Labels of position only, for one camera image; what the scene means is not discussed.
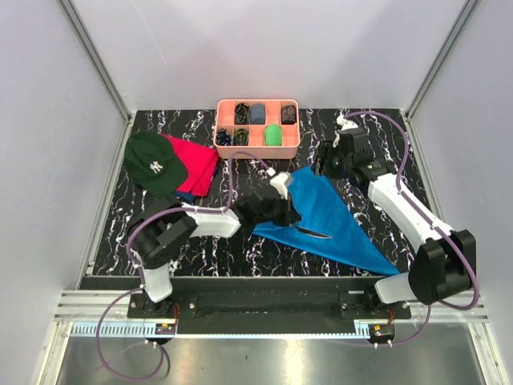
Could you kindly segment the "teal plastic knife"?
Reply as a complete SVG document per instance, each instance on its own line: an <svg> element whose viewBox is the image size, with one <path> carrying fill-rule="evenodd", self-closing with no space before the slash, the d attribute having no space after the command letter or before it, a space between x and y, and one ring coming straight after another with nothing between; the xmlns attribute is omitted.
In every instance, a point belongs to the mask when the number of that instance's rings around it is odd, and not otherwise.
<svg viewBox="0 0 513 385"><path fill-rule="evenodd" d="M296 226L295 229L296 229L296 231L303 233L305 235L308 235L310 237L315 237L315 238L319 238L319 239L330 239L331 238L330 235L327 235L324 233L319 233L319 232L316 232L314 230L307 229L304 227Z"/></svg>

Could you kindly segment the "bright blue napkin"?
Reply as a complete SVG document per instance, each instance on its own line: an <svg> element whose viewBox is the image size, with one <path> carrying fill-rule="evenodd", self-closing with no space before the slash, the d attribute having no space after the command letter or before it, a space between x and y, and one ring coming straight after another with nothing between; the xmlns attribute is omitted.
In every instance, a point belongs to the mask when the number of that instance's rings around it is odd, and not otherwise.
<svg viewBox="0 0 513 385"><path fill-rule="evenodd" d="M288 227L262 223L254 228L254 235L379 275L399 273L373 245L326 177L315 176L309 167L297 170L292 177L289 193L301 220ZM310 237L296 231L296 226L331 238Z"/></svg>

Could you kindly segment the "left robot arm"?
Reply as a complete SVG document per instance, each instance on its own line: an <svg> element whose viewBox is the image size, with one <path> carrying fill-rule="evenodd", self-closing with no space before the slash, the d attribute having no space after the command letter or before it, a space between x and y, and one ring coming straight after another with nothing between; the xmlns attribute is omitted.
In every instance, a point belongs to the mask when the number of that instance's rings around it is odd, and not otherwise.
<svg viewBox="0 0 513 385"><path fill-rule="evenodd" d="M172 311L169 264L188 239L230 238L262 223L289 227L300 220L292 197L278 192L252 193L228 208L188 205L174 197L158 201L127 228L127 255L139 265L145 308L157 318Z"/></svg>

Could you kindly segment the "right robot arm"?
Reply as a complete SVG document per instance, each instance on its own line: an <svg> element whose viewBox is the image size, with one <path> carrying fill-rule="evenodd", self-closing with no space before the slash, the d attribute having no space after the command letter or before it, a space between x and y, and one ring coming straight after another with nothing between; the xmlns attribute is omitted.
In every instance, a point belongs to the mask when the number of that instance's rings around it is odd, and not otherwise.
<svg viewBox="0 0 513 385"><path fill-rule="evenodd" d="M407 273L378 280L364 297L368 315L381 318L396 302L446 303L477 291L476 240L437 218L401 181L392 164L374 156L362 128L337 131L319 144L312 170L317 176L347 179L404 233L416 253Z"/></svg>

